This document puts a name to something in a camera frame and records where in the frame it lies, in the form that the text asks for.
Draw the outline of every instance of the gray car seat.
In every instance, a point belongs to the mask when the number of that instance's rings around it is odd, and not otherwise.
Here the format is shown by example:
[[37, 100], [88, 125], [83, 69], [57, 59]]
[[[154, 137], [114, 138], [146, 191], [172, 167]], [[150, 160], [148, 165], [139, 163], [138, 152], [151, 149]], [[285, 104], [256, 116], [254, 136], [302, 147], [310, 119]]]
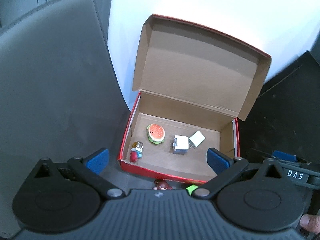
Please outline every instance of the gray car seat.
[[101, 147], [116, 162], [130, 111], [94, 0], [54, 0], [0, 32], [0, 236], [19, 229], [12, 199], [41, 157]]

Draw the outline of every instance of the white toy object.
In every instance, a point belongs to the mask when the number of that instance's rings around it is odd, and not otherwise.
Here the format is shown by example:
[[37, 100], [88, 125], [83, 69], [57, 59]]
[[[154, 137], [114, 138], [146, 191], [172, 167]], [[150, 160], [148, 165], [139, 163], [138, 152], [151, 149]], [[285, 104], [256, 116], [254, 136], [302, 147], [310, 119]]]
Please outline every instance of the white toy object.
[[185, 154], [189, 149], [188, 136], [175, 135], [172, 143], [173, 153]]

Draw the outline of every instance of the small toy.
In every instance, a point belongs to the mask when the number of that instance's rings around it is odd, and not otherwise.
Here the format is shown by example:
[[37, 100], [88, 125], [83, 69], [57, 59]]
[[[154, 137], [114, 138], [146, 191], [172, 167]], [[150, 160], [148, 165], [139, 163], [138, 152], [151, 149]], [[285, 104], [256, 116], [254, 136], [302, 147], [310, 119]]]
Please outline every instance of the small toy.
[[139, 158], [142, 157], [142, 142], [134, 142], [132, 144], [131, 152], [130, 152], [130, 162], [135, 163]]
[[164, 129], [162, 126], [158, 124], [151, 124], [147, 127], [148, 139], [150, 142], [154, 144], [159, 144], [164, 142]]
[[154, 190], [172, 189], [172, 187], [164, 179], [156, 179], [155, 184], [156, 187], [153, 188]]
[[205, 137], [200, 131], [196, 131], [193, 136], [189, 138], [189, 144], [191, 147], [198, 147], [200, 143], [204, 141]]
[[193, 184], [193, 185], [187, 187], [186, 190], [188, 191], [189, 195], [191, 196], [192, 192], [197, 188], [198, 188], [198, 186]]
[[188, 136], [175, 135], [172, 143], [173, 153], [185, 154], [189, 149]]

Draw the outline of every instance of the metal screw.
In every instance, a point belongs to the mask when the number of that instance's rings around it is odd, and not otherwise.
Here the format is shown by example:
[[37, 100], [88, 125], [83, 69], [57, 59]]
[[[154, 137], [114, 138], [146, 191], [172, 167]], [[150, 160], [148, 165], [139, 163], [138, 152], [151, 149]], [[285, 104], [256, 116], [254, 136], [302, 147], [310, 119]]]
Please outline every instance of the metal screw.
[[110, 197], [120, 197], [122, 195], [122, 190], [119, 188], [111, 188], [107, 191], [107, 195]]
[[197, 188], [195, 190], [195, 195], [198, 197], [206, 197], [210, 194], [210, 191], [206, 188]]

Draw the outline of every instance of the green object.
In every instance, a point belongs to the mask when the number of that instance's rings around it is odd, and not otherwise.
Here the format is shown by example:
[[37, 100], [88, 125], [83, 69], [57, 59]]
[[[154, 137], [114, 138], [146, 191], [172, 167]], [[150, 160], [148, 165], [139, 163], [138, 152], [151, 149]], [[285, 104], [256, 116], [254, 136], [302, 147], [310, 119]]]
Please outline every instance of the green object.
[[148, 135], [148, 139], [150, 142], [154, 143], [154, 144], [160, 144], [162, 142], [164, 142], [164, 138], [161, 142], [155, 142], [154, 140], [151, 139], [151, 137], [149, 136], [149, 132], [148, 132], [148, 129], [149, 129], [150, 125], [147, 126], [147, 135]]
[[198, 188], [197, 185], [191, 185], [191, 186], [187, 187], [186, 190], [188, 191], [189, 195], [191, 196], [191, 193], [197, 188]]

